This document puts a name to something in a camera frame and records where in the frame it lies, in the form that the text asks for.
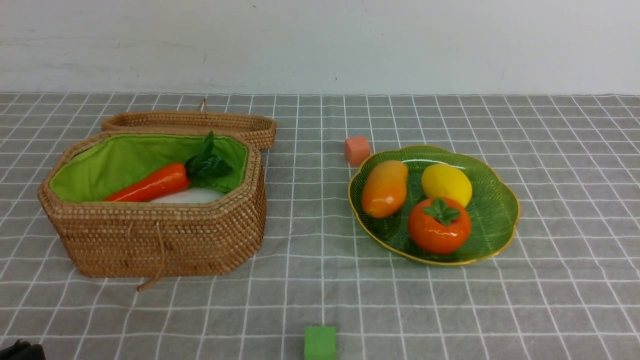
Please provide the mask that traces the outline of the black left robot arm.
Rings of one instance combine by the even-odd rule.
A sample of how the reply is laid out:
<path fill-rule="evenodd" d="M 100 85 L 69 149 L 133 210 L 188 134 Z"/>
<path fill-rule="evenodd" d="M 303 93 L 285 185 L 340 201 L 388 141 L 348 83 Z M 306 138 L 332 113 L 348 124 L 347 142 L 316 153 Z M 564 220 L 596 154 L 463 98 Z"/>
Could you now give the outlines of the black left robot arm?
<path fill-rule="evenodd" d="M 0 351 L 0 360 L 45 360 L 44 347 L 18 339 L 11 346 Z"/>

